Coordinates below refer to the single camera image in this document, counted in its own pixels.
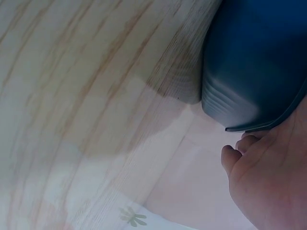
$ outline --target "hand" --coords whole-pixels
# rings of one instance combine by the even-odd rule
[[[307,97],[281,125],[225,146],[230,195],[259,230],[307,229]]]

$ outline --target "dark blue bin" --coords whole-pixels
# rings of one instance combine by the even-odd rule
[[[205,113],[226,131],[280,124],[307,91],[307,1],[224,0],[203,55]]]

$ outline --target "wood grain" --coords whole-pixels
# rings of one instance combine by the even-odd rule
[[[121,229],[195,116],[218,0],[0,2],[0,229]]]

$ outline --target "light wood surface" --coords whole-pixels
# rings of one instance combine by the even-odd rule
[[[218,0],[0,1],[0,229],[121,229],[199,108]]]

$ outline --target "green flower print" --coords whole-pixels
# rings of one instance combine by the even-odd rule
[[[128,224],[130,224],[133,227],[137,227],[139,225],[146,226],[147,224],[140,220],[140,219],[146,219],[147,217],[145,215],[135,214],[133,209],[131,207],[127,208],[127,211],[123,208],[120,208],[121,216],[120,218],[123,221],[127,221]]]

